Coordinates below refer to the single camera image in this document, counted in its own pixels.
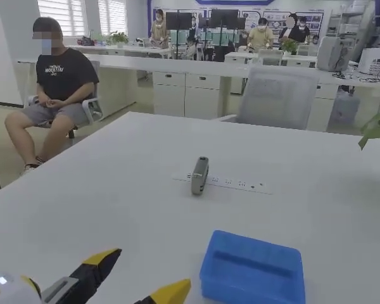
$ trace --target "power strip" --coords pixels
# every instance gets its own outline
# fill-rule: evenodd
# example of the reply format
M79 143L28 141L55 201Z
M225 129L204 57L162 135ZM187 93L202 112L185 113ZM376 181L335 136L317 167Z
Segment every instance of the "power strip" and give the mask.
M175 181L191 182L191 173L188 174L176 174L172 177ZM252 183L238 179L228 179L217 176L209 175L206 180L207 185L230 188L241 191L249 191L262 194L273 194L266 184L262 182Z

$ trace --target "window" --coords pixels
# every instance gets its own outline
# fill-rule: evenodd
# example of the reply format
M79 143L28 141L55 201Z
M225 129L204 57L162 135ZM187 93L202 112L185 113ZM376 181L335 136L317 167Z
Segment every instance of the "window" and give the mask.
M42 17L56 19L64 36L82 36L86 33L86 14L83 0L38 0Z
M127 34L127 19L125 0L98 0L100 12L101 33L109 35L111 32Z

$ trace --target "light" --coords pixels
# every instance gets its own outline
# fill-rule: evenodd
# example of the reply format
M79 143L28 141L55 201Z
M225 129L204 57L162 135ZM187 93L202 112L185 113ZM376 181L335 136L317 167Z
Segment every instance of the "light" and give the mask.
M0 284L4 285L7 283L7 280L4 277L0 277Z

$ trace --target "man's hand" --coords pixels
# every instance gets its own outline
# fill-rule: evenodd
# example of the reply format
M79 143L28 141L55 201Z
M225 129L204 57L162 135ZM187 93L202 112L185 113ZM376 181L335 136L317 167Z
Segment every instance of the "man's hand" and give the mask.
M65 105L66 105L65 102L59 99L50 99L46 103L47 108L51 108L51 109L60 109Z
M38 103L41 105L41 106L45 106L47 104L47 102L49 101L49 97L48 95L46 95L45 93L41 92L38 94Z

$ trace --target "blue plastic box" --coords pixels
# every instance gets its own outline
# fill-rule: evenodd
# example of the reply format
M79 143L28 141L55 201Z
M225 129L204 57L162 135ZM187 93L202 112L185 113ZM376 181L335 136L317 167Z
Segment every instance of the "blue plastic box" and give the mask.
M296 249L214 231L199 276L203 296L226 304L305 304Z

